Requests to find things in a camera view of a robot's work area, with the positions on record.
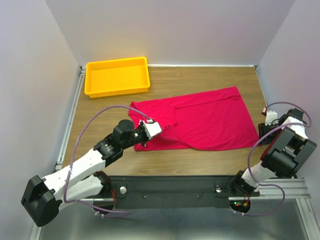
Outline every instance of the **white wall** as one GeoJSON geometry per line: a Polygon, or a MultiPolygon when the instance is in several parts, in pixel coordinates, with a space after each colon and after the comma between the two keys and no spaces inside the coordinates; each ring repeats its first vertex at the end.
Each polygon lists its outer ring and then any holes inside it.
{"type": "Polygon", "coordinates": [[[257,65],[294,0],[46,0],[75,58],[257,65]]]}
{"type": "MultiPolygon", "coordinates": [[[[268,103],[289,101],[313,119],[307,135],[318,144],[298,175],[305,177],[320,222],[320,1],[296,0],[257,73],[268,103]]],[[[276,108],[286,110],[287,106],[276,108]]]]}
{"type": "Polygon", "coordinates": [[[0,1],[0,239],[29,239],[20,201],[52,173],[79,65],[44,0],[0,1]]]}

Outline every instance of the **purple cable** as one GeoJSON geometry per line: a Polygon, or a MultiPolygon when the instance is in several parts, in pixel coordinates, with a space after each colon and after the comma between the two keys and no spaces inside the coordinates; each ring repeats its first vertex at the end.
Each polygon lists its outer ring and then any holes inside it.
{"type": "MultiPolygon", "coordinates": [[[[80,135],[78,136],[78,138],[76,139],[75,141],[75,144],[74,144],[74,148],[73,148],[73,152],[72,152],[72,157],[71,157],[71,161],[70,161],[70,170],[72,170],[72,167],[73,167],[73,164],[74,164],[74,161],[75,161],[75,155],[76,155],[76,150],[77,150],[77,146],[78,146],[78,143],[79,143],[79,140],[81,138],[81,136],[84,134],[85,130],[87,129],[87,127],[89,126],[89,124],[98,116],[100,115],[101,113],[103,113],[104,111],[108,110],[108,109],[112,109],[112,108],[124,108],[124,109],[129,109],[129,110],[132,110],[132,111],[135,111],[137,112],[138,114],[141,114],[142,116],[144,116],[146,119],[150,120],[150,117],[148,117],[146,114],[144,114],[143,112],[137,110],[137,109],[134,109],[133,107],[130,107],[130,106],[125,106],[125,105],[113,105],[113,106],[108,106],[104,109],[102,109],[101,111],[99,111],[96,115],[94,115],[90,121],[88,121],[88,123],[84,126],[83,130],[81,131],[80,135]]],[[[111,216],[108,216],[106,215],[105,217],[107,218],[119,218],[119,217],[124,217],[124,216],[127,216],[129,215],[131,212],[129,211],[117,211],[117,210],[108,210],[108,209],[104,209],[104,208],[101,208],[101,207],[97,207],[91,203],[88,203],[86,201],[82,201],[82,200],[68,200],[67,199],[67,191],[68,191],[68,185],[69,185],[69,181],[70,181],[70,177],[71,177],[71,171],[68,172],[68,175],[66,177],[66,180],[65,180],[65,186],[64,186],[64,192],[63,192],[63,201],[67,204],[69,203],[73,203],[73,202],[78,202],[78,203],[82,203],[82,204],[85,204],[87,206],[90,206],[96,210],[99,210],[99,211],[104,211],[104,212],[108,212],[108,213],[119,213],[121,215],[111,215],[111,216]]]]}
{"type": "Polygon", "coordinates": [[[309,120],[309,125],[307,124],[304,124],[304,123],[296,123],[296,122],[291,122],[291,123],[286,123],[286,124],[283,124],[281,126],[277,126],[276,128],[272,129],[270,132],[268,132],[266,135],[264,135],[263,137],[261,137],[254,145],[253,147],[251,148],[249,154],[248,154],[248,158],[247,158],[247,165],[248,165],[248,171],[250,173],[250,176],[252,177],[252,179],[259,185],[259,186],[264,186],[264,187],[276,187],[278,189],[281,190],[282,192],[282,200],[281,202],[279,203],[279,205],[274,208],[273,210],[271,211],[268,211],[268,212],[264,212],[264,213],[244,213],[244,215],[246,216],[265,216],[265,215],[269,215],[269,214],[273,214],[274,212],[278,211],[281,206],[284,204],[285,202],[285,199],[286,199],[286,194],[285,194],[285,191],[282,187],[280,187],[279,185],[276,185],[276,184],[262,184],[262,183],[259,183],[259,181],[256,179],[256,177],[254,176],[254,174],[252,173],[252,170],[251,170],[251,167],[250,167],[250,158],[251,158],[251,155],[254,151],[254,149],[268,136],[270,136],[271,134],[273,134],[274,132],[278,131],[279,129],[282,129],[284,127],[287,127],[287,126],[292,126],[292,125],[303,125],[307,128],[310,128],[312,126],[312,120],[311,120],[311,117],[310,115],[302,108],[302,107],[299,107],[298,105],[295,105],[293,103],[290,103],[290,102],[286,102],[286,101],[278,101],[278,102],[274,102],[274,103],[271,103],[269,105],[267,105],[265,108],[267,109],[268,107],[272,106],[272,105],[275,105],[275,104],[288,104],[288,105],[292,105],[292,106],[295,106],[296,108],[300,109],[307,117],[308,117],[308,120],[309,120]]]}

